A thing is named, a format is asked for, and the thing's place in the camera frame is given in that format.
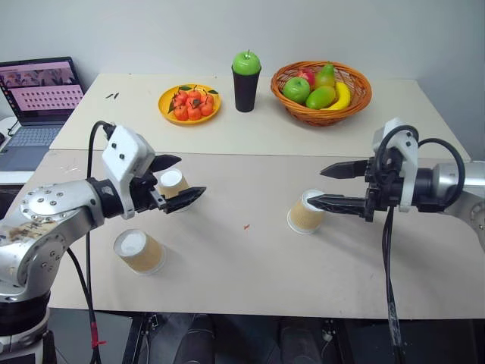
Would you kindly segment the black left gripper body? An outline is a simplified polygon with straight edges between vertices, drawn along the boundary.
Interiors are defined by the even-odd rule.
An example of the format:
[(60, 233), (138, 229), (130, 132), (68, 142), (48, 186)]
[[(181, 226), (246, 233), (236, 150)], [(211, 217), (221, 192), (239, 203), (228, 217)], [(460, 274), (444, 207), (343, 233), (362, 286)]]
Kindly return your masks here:
[(130, 196), (135, 212), (163, 210), (166, 207), (164, 197), (156, 190), (157, 178), (150, 171), (141, 177), (134, 177), (130, 182)]

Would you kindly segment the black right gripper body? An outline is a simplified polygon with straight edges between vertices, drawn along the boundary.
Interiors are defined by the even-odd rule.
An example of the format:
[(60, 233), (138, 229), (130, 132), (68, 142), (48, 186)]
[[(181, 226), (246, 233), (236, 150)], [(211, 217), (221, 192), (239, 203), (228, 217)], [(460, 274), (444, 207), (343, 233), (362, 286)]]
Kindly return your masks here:
[(389, 207), (399, 204), (403, 182), (403, 178), (399, 176), (402, 160), (402, 154), (395, 147), (384, 152), (379, 171), (377, 157), (369, 158), (365, 170), (365, 181), (368, 182), (364, 207), (366, 221), (373, 221), (375, 211), (385, 212)]

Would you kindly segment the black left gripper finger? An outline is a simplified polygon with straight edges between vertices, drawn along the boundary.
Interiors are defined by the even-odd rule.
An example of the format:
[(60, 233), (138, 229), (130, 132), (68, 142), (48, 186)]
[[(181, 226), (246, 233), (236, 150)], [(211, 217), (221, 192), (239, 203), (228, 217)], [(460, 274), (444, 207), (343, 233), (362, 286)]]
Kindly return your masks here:
[(156, 155), (151, 163), (151, 172), (164, 171), (180, 161), (181, 158), (175, 155)]
[(176, 196), (165, 200), (164, 212), (170, 214), (180, 211), (193, 204), (204, 192), (206, 187), (190, 187), (181, 190)]

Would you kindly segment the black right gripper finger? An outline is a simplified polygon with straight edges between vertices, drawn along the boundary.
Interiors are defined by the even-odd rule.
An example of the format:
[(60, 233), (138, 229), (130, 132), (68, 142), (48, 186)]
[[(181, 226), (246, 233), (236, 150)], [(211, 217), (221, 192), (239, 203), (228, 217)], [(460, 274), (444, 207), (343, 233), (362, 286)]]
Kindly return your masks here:
[(321, 194), (306, 199), (311, 206), (326, 212), (365, 217), (365, 200), (336, 194)]
[(320, 171), (320, 175), (334, 179), (362, 177), (368, 168), (368, 160), (337, 162)]

